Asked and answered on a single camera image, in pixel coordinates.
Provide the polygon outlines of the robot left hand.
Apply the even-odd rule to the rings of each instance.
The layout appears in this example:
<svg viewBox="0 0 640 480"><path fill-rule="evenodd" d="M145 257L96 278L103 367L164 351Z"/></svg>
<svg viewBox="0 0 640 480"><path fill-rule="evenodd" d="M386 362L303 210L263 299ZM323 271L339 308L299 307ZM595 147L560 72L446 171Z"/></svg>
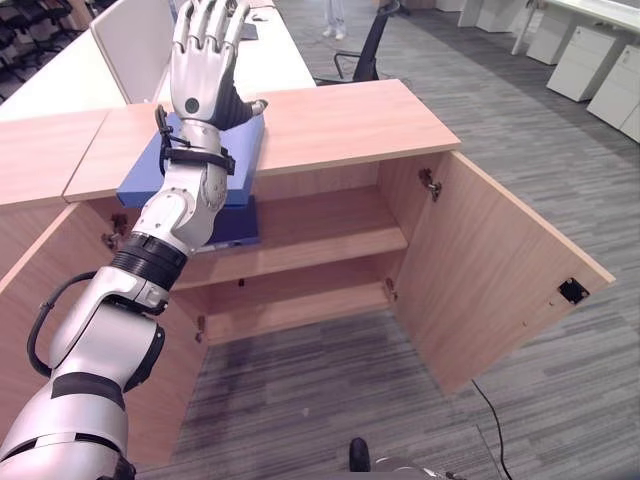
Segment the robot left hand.
<svg viewBox="0 0 640 480"><path fill-rule="evenodd" d="M234 81L246 1L187 1L177 13L169 64L173 110L190 147L221 152L220 133L261 115L263 99L245 101Z"/></svg>

